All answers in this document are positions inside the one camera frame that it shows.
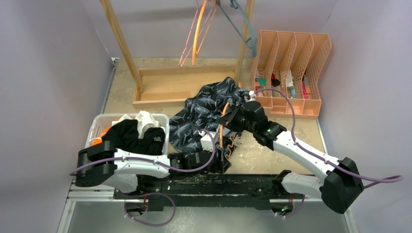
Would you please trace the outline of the orange hanger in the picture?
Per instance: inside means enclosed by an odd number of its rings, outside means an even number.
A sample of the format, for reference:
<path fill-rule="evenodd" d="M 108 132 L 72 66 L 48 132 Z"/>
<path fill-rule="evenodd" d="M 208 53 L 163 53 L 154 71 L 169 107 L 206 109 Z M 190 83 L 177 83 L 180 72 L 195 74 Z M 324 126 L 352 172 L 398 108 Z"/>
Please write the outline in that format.
<path fill-rule="evenodd" d="M 206 7 L 210 5 L 210 10 L 205 16 Z M 209 31 L 210 25 L 213 22 L 215 13 L 217 10 L 217 1 L 216 0 L 205 0 L 200 6 L 199 13 L 197 13 L 196 27 L 194 31 L 194 38 L 192 43 L 192 59 L 191 64 L 196 65 L 196 58 L 202 48 L 206 35 Z"/>
<path fill-rule="evenodd" d="M 222 110 L 222 113 L 221 113 L 221 116 L 222 116 L 222 117 L 225 115 L 228 106 L 229 106 L 229 102 L 226 102 L 226 104 L 225 104 L 225 106 L 224 106 L 224 108 L 223 108 L 223 110 Z M 223 143 L 223 129 L 224 129 L 223 125 L 220 125 L 220 130 L 219 130 L 219 146 L 220 146 L 221 149 L 223 149 L 223 146 L 224 146 L 224 143 Z"/>

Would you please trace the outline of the dark camouflage shorts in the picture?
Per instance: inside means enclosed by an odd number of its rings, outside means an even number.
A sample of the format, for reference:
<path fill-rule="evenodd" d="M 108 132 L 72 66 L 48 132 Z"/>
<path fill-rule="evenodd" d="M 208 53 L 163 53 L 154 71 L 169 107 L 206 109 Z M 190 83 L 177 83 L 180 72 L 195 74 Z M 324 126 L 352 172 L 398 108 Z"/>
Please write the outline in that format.
<path fill-rule="evenodd" d="M 220 124 L 216 122 L 221 117 L 222 110 L 229 102 L 228 113 L 236 105 L 245 103 L 248 90 L 235 86 L 234 80 L 226 77 L 218 83 L 206 84 L 199 92 L 184 102 L 184 107 L 169 121 L 169 141 L 178 152 L 195 153 L 203 151 L 200 132 L 216 132 L 216 139 L 212 139 L 213 150 L 219 146 Z M 223 129 L 223 150 L 228 159 L 236 148 L 235 139 L 241 133 Z"/>

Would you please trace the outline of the pink plastic file organizer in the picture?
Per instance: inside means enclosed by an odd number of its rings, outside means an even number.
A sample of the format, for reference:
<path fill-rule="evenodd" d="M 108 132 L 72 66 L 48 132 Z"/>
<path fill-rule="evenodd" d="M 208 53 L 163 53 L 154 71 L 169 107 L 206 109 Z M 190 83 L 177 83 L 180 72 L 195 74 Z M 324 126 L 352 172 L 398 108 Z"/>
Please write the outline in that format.
<path fill-rule="evenodd" d="M 258 78 L 266 80 L 260 89 L 263 96 L 256 99 L 267 115 L 318 117 L 322 104 L 318 79 L 331 47 L 326 33 L 260 31 L 251 79 L 253 90 Z"/>

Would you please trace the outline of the pink thin hanger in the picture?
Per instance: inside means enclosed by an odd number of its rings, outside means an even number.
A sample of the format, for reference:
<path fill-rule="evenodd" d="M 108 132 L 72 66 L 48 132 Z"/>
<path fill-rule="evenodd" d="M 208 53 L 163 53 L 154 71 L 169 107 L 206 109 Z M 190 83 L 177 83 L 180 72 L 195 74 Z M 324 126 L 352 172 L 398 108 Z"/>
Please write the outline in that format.
<path fill-rule="evenodd" d="M 182 51 L 182 54 L 180 56 L 179 62 L 178 62 L 178 66 L 179 68 L 182 68 L 184 66 L 184 64 L 186 63 L 187 59 L 190 57 L 192 59 L 192 43 L 193 43 L 193 38 L 194 38 L 194 31 L 195 31 L 195 27 L 196 27 L 196 21 L 197 21 L 197 13 L 199 13 L 200 10 L 200 6 L 203 3 L 204 0 L 197 0 L 196 1 L 196 11 L 194 14 L 194 18 L 192 20 L 190 29 L 189 29 L 189 33 L 187 35 L 186 38 L 186 42 L 185 42 L 185 47 Z M 206 12 L 205 12 L 205 16 L 203 19 L 206 18 L 206 14 L 209 12 L 210 10 L 210 5 L 208 5 L 206 7 Z"/>

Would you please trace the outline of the white shorts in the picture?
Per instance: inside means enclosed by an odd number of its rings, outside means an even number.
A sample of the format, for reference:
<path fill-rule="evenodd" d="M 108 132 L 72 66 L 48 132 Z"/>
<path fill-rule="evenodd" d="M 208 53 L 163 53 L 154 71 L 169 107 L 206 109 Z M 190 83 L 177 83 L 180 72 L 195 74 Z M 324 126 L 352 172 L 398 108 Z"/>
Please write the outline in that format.
<path fill-rule="evenodd" d="M 139 133 L 139 139 L 142 139 L 144 137 L 144 134 L 148 131 L 149 128 L 161 128 L 163 131 L 165 131 L 165 128 L 160 126 L 159 121 L 155 120 L 153 115 L 147 111 L 140 111 L 136 116 L 124 114 L 118 120 L 112 121 L 111 126 L 114 126 L 127 119 L 138 121 L 137 131 Z"/>

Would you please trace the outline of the black shorts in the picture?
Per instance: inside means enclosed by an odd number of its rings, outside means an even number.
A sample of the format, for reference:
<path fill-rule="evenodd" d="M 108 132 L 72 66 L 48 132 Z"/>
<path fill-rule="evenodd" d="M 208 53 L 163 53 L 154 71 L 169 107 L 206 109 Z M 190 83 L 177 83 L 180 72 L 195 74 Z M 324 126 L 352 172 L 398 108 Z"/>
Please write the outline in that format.
<path fill-rule="evenodd" d="M 139 122 L 125 119 L 102 136 L 102 141 L 110 141 L 118 149 L 145 155 L 162 155 L 165 144 L 165 131 L 160 127 L 149 127 L 145 132 L 138 131 Z"/>

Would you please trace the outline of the orange shorts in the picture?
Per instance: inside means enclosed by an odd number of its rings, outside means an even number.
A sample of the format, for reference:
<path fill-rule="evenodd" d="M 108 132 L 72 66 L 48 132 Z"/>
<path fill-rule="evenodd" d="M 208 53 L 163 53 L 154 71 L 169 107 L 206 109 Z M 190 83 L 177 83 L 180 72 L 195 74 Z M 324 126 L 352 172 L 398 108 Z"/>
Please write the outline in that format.
<path fill-rule="evenodd" d="M 90 140 L 90 145 L 94 146 L 97 144 L 102 143 L 102 137 L 105 136 L 105 134 L 111 129 L 111 127 L 107 127 L 105 130 L 103 130 L 97 137 L 94 137 Z"/>

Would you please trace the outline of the white plastic basket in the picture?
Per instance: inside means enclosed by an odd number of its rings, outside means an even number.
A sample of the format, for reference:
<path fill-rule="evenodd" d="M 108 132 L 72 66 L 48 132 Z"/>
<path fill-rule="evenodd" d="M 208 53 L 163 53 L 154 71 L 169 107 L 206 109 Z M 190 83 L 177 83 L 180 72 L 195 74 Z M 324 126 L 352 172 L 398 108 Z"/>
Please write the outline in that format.
<path fill-rule="evenodd" d="M 112 126 L 113 121 L 117 121 L 120 119 L 125 113 L 113 113 L 113 114 L 100 114 L 97 115 L 90 128 L 89 132 L 87 134 L 86 142 L 84 148 L 88 148 L 92 145 L 94 138 L 97 138 L 100 136 L 100 134 L 107 129 L 108 127 Z M 163 127 L 165 129 L 165 143 L 163 146 L 163 154 L 168 153 L 168 147 L 169 147 L 169 117 L 166 114 L 162 113 L 151 113 L 153 118 L 158 121 L 159 126 Z"/>

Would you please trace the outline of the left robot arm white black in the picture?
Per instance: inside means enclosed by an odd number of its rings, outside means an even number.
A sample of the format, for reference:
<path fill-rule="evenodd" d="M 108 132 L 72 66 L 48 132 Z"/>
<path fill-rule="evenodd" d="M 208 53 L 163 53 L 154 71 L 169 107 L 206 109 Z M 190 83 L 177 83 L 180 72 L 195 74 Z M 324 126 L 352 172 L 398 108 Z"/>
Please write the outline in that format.
<path fill-rule="evenodd" d="M 116 148 L 105 141 L 78 152 L 77 168 L 71 173 L 77 187 L 106 185 L 134 199 L 143 196 L 141 176 L 156 179 L 197 174 L 224 174 L 231 163 L 221 149 L 195 153 L 147 155 Z"/>

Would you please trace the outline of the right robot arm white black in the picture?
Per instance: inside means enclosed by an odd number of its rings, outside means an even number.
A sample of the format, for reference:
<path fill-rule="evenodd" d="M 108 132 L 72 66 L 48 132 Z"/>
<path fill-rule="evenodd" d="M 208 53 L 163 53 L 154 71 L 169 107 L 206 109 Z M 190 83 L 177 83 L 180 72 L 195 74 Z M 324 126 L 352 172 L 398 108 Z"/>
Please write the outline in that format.
<path fill-rule="evenodd" d="M 292 171 L 280 173 L 273 184 L 273 192 L 280 198 L 289 193 L 310 196 L 321 199 L 329 209 L 343 214 L 364 190 L 358 167 L 352 159 L 340 160 L 298 140 L 284 126 L 270 121 L 257 101 L 235 106 L 216 122 L 237 133 L 250 132 L 262 146 L 288 156 L 312 172 L 312 175 Z"/>

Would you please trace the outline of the green small item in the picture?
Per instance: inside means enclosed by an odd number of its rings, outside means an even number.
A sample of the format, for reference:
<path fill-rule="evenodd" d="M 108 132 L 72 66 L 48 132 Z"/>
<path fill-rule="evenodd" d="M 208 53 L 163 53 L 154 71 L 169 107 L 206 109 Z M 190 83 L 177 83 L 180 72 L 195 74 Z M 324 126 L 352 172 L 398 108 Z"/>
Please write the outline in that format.
<path fill-rule="evenodd" d="M 257 82 L 259 83 L 260 86 L 265 86 L 266 85 L 266 80 L 264 78 L 258 78 Z"/>

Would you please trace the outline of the wooden clothes rack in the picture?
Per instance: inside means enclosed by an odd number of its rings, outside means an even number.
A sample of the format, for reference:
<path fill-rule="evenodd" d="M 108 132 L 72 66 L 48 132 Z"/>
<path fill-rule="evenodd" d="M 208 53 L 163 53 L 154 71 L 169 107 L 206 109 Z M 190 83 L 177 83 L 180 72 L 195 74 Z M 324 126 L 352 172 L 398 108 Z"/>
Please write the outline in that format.
<path fill-rule="evenodd" d="M 253 0 L 247 1 L 246 8 L 242 9 L 237 1 L 232 0 L 231 7 L 238 9 L 243 16 L 243 29 L 238 32 L 243 44 L 240 46 L 237 62 L 234 66 L 198 67 L 191 64 L 189 57 L 182 68 L 178 66 L 176 68 L 138 69 L 111 1 L 102 0 L 100 3 L 135 82 L 132 104 L 136 109 L 182 106 L 184 101 L 194 96 L 202 85 L 222 81 L 228 75 L 232 75 L 235 84 L 239 85 L 246 47 L 252 49 L 253 55 L 256 54 L 256 40 L 250 25 L 255 2 Z"/>

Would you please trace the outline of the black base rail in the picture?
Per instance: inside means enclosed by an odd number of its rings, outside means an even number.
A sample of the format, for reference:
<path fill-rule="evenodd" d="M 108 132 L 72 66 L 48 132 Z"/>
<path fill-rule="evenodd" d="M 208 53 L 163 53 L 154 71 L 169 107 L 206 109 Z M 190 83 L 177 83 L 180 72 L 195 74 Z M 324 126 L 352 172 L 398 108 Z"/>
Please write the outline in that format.
<path fill-rule="evenodd" d="M 292 201 L 303 197 L 288 193 L 276 174 L 198 174 L 164 179 L 141 176 L 139 181 L 135 192 L 114 192 L 114 199 L 130 202 L 127 208 L 133 212 L 145 203 L 153 208 L 150 201 L 160 207 L 172 204 L 163 196 L 130 199 L 126 195 L 160 192 L 170 196 L 177 207 L 250 207 L 277 212 L 292 210 Z"/>

